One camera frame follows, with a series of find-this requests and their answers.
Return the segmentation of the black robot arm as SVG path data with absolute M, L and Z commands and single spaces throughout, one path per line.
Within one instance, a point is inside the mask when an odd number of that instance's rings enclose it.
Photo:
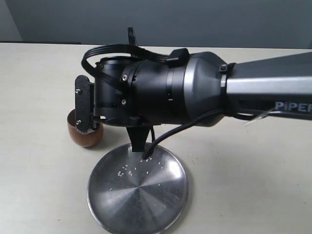
M 103 58 L 97 64 L 95 116 L 126 127 L 135 152 L 145 147 L 154 125 L 211 127 L 224 116 L 311 120 L 312 55 L 302 53 L 244 63 L 226 63 L 212 52 L 178 49 Z

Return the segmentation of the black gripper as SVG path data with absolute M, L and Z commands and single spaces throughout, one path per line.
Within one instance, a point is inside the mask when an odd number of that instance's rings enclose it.
M 144 152 L 152 126 L 143 110 L 148 106 L 148 92 L 144 90 L 151 77 L 146 68 L 153 63 L 133 57 L 102 58 L 96 70 L 112 76 L 114 84 L 95 79 L 94 115 L 105 116 L 105 124 L 127 127 L 132 152 Z

